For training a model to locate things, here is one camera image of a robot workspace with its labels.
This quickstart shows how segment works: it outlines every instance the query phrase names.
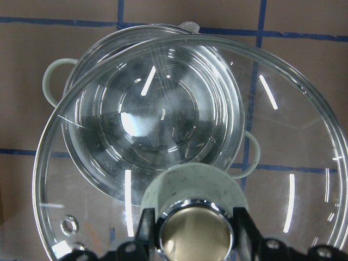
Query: cooking pot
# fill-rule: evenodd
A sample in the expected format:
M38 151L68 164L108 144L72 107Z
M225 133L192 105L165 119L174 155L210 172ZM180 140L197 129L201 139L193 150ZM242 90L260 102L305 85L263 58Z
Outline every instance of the cooking pot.
M163 24L120 30L93 45L80 60L60 59L43 77L49 90L54 69L76 64L63 95L88 71L114 54L147 40L197 32ZM202 162L227 170L238 153L243 134L255 144L256 156L235 178L250 174L258 163L257 140L244 131L244 107L237 82L226 61L212 47L169 49L166 53L121 63L96 88L84 90L75 109L64 119L63 135L69 154L83 176L115 198L123 198L124 170L148 179L134 186L133 203L154 177L177 164Z

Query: pot handle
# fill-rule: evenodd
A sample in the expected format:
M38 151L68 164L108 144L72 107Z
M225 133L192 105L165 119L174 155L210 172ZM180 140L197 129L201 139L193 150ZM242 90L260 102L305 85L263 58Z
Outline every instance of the pot handle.
M46 69L45 74L42 78L42 90L43 95L45 96L46 100L54 107L57 106L58 101L52 96L51 89L49 87L49 81L51 80L51 75L53 71L63 64L76 64L77 59L71 59L71 58L64 58L64 59L58 59L54 62L52 62Z
M232 177L237 179L237 178L244 178L246 176L248 176L251 172L253 172L257 166L257 164L260 161L260 155L261 155L261 149L260 149L260 144L257 141L257 139L248 131L244 131L244 135L249 139L249 141L251 141L253 143L253 147L254 147L254 158L251 162L251 164L249 165L249 167L240 172L240 173L232 173Z
M189 30L189 31L196 33L196 34L198 34L198 32L200 31L200 28L201 28L197 23L189 22L189 21L183 22L182 24L179 25L179 27L182 27L182 28Z

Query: floor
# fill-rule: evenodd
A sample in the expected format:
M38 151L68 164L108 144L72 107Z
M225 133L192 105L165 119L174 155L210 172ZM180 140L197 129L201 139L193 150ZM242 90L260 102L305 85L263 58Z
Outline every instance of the floor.
M194 21L201 26L201 33L222 35L267 50L297 68L316 86L331 106L342 129L348 132L347 1L2 0L1 6L0 260L48 260L36 230L31 196L36 148L53 111L41 88L46 67L59 58L78 59L96 41L120 28L135 24L178 25L184 21ZM72 66L60 67L52 76L55 97L61 96L71 69ZM296 107L296 97L289 94L289 99L293 99L294 110L299 117L306 119L305 115L311 114L300 104ZM272 137L267 135L269 130L263 129L262 125L267 120L262 118L264 108L257 101L255 106L260 108L256 109L252 131L259 140L270 140ZM325 150L325 138L320 145L322 147L318 145L320 130L313 128L309 131L312 132L309 144L318 151ZM267 150L271 145L261 144L266 149L260 161L263 165L257 170L259 178L251 179L245 187L253 206L252 214L257 216L257 224L268 235L275 235L277 228L283 226L283 223L278 224L276 206L280 206L278 202L287 202L288 198L282 195L282 187L276 183L284 179L288 184L289 172L267 170L265 166L289 165L289 162L275 155L282 153L286 146L291 146L290 139L299 139L294 132L284 133L288 135L273 140L278 151L271 153L271 150ZM326 167L309 166L308 163L322 156L321 152L318 155L312 153L316 150L309 151L306 160L301 157L299 160L296 157L293 159L297 162L294 164L297 169L292 173L297 171L295 174L301 177L296 179L300 189L319 191L322 190L322 179L317 179L314 173L301 176L305 169L300 167ZM237 157L236 163L241 163L241 160ZM272 179L274 175L278 175L279 179ZM274 195L279 196L267 194L270 187L277 188ZM306 222L303 219L297 221L297 231L301 230L302 225L308 227L308 233L297 236L305 238L303 242L312 242L316 238L316 230L326 226L316 212L332 212L319 203L315 205L315 193L306 193L301 201L313 199L312 207L317 211L307 213L305 204L299 203L297 212L305 213L308 219ZM267 195L268 198L264 199L269 202L266 208L253 202L257 195ZM310 220L317 220L317 225Z

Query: brown tile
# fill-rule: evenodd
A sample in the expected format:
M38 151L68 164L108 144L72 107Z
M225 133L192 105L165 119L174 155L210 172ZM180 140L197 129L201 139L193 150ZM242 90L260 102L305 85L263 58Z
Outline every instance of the brown tile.
M201 27L257 29L259 1L125 1L125 22L181 24Z
M79 58L115 28L0 24L0 147L35 150L53 111L42 93L46 67L59 58ZM52 91L61 96L71 66L57 69Z
M265 30L348 35L348 2L267 1Z
M1 259L47 260L36 229L32 207L34 157L0 155L3 220Z
M92 21L117 21L117 1L49 1L4 0L0 16Z
M334 147L321 115L299 88L259 66L277 104L274 109L256 82L252 133L261 147L261 164L289 167L336 167Z
M308 77L348 133L347 43L264 38L262 48L284 59Z
M254 36L240 36L240 35L216 35L216 36L243 42L247 45L252 45L252 46L255 46L255 43L256 43L256 37Z

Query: tile floor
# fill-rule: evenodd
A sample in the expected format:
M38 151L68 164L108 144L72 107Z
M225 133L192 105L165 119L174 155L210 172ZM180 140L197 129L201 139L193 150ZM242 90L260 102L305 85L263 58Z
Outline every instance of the tile floor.
M41 90L45 68L59 58L78 59L96 41L116 31L117 25L194 21L203 27L202 31L259 45L307 76L330 104L343 130L348 132L347 1L2 0L1 6L0 260L48 260L36 230L31 201L35 150L53 111ZM263 36L262 41L260 37L256 41L258 29ZM337 35L343 37L338 38L340 41L333 41L331 36ZM243 84L250 86L252 64L245 66L247 72L236 70L235 73L237 78L243 78ZM59 68L53 75L51 82L55 97L60 97L71 68ZM268 73L262 67L260 71L265 76ZM284 79L270 79L274 86L286 89L288 83L282 81ZM247 95L243 94L245 100L248 100ZM332 151L326 150L331 143L325 135L325 126L316 119L315 111L301 107L303 97L300 95L292 92L282 92L282 95L278 97L279 106L282 99L285 100L284 107L291 101L292 110L298 117L287 117L287 111L272 116L272 112L262 106L265 97L257 93L260 98L255 102L252 133L260 140L265 153L260 160L260 169L248 179L245 191L251 214L261 231L275 235L282 230L285 219L282 215L287 211L288 196L283 191L289 189L288 177L294 173L296 190L301 193L296 194L293 230L299 231L306 226L308 233L288 233L282 239L294 244L296 239L301 238L295 247L304 250L316 238L320 242L328 237L325 231L332 229L333 224L326 219L330 213L336 213L333 208L337 195L332 195L332 204L324 204L321 198L325 193L325 175L310 172L304 175L301 168L322 170L335 166L325 161L333 157ZM301 132L289 128L289 125L298 125L298 129L302 127ZM302 151L291 157L279 156L287 155L287 150L296 151L296 142L310 134L310 139L301 141L307 144ZM240 153L236 162L242 161ZM297 169L268 171L269 164ZM332 191L337 191L334 188L338 187L338 179L334 174L332 176L330 186ZM263 196L267 204L258 203ZM311 212L306 212L308 203L313 209Z

